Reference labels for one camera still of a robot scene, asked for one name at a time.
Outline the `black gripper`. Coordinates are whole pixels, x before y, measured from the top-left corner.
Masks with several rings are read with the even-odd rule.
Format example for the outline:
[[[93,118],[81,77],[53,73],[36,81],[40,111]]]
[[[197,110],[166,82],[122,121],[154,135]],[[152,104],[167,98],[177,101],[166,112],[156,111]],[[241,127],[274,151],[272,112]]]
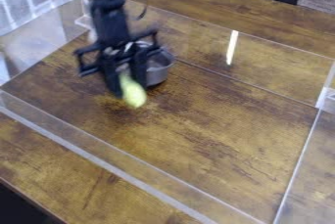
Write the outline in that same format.
[[[118,72],[122,65],[128,66],[134,81],[146,88],[147,51],[156,47],[160,46],[154,29],[140,32],[115,48],[95,42],[75,51],[79,75],[87,76],[100,71],[110,92],[120,98],[123,92]]]

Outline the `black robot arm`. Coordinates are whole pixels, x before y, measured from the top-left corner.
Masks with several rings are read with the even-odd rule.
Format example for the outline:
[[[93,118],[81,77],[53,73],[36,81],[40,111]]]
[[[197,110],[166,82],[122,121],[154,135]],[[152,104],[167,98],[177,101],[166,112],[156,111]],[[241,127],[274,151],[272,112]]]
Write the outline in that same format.
[[[118,67],[128,66],[131,80],[144,90],[147,60],[150,55],[160,50],[155,29],[131,34],[124,4],[126,0],[89,0],[96,40],[75,51],[79,75],[85,76],[99,72],[106,87],[116,98],[124,96]]]

